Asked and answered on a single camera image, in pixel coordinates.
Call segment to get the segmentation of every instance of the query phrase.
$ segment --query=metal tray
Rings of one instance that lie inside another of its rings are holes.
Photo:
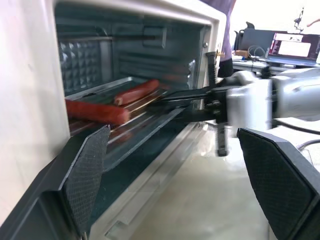
[[[126,77],[70,95],[66,97],[66,99],[81,99],[81,101],[96,104],[113,104],[114,96],[117,93],[129,90],[146,81],[147,80],[141,78]],[[159,129],[183,111],[182,108],[179,108],[164,115],[155,115],[152,112],[146,111],[145,107],[165,92],[166,90],[159,88],[148,96],[124,106],[124,108],[131,112],[131,120],[121,126],[111,126],[112,130],[108,141],[106,159],[104,161],[105,172],[116,167]],[[69,119],[70,134],[72,136],[84,129],[99,126],[102,126],[102,124],[92,121]]]

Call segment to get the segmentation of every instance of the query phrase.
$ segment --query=red sausage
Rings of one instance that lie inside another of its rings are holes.
[[[126,105],[132,103],[138,99],[145,97],[152,93],[159,87],[159,81],[157,79],[151,79],[145,83],[135,86],[128,91],[123,91],[114,97],[114,104],[117,106]]]
[[[77,119],[115,125],[122,125],[130,119],[130,112],[122,107],[67,99],[65,104],[68,116]]]

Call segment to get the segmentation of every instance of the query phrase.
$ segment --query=laptop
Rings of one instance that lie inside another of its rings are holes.
[[[320,36],[276,32],[268,51],[268,63],[320,67]]]

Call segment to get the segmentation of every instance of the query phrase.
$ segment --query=purple clothing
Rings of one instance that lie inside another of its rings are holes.
[[[224,53],[224,58],[221,57],[220,61],[226,61],[232,58],[232,50],[230,45],[230,16],[232,13],[232,7],[236,0],[201,0],[205,4],[213,7],[214,9],[224,13],[226,15],[225,32],[222,43],[222,52]]]

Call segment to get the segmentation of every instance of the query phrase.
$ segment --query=white oven exterior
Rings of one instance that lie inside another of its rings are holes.
[[[221,51],[226,16],[198,0],[68,2],[208,25],[204,52]],[[0,3],[0,225],[70,137],[54,14],[57,3]],[[199,79],[199,88],[207,85],[205,57]]]

